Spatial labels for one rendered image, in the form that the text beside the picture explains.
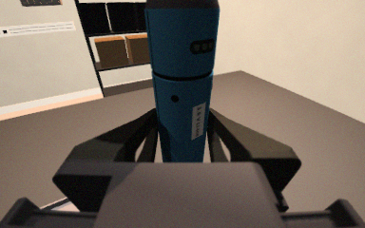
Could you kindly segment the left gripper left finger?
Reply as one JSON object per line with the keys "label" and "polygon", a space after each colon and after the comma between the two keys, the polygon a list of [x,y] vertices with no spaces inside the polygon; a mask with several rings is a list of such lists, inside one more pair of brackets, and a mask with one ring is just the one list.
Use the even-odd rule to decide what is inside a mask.
{"label": "left gripper left finger", "polygon": [[[157,111],[156,107],[154,107],[136,120],[75,145],[65,161],[112,160],[114,162],[154,162],[158,134]],[[142,152],[137,161],[135,161],[136,151],[144,139]]]}

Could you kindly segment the beige rectangular tray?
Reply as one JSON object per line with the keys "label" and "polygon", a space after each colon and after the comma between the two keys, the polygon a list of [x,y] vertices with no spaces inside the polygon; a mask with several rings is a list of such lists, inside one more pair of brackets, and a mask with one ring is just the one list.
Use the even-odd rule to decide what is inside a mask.
{"label": "beige rectangular tray", "polygon": [[47,210],[79,211],[68,198],[59,199],[40,208]]}

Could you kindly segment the blue nut driver barrel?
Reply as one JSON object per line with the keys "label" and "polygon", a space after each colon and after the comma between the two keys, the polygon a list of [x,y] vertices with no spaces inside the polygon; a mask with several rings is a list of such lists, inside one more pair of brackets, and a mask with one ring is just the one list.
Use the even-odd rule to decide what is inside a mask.
{"label": "blue nut driver barrel", "polygon": [[203,162],[220,19],[218,0],[146,0],[163,162]]}

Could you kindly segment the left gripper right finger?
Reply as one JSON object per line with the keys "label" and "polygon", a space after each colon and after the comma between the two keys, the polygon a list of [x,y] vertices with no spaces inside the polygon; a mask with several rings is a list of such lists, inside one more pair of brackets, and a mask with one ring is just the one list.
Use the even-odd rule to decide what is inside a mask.
{"label": "left gripper right finger", "polygon": [[291,146],[231,121],[211,107],[207,140],[211,162],[229,162],[221,146],[222,140],[229,150],[230,162],[261,165],[273,192],[282,192],[301,167],[301,160]]}

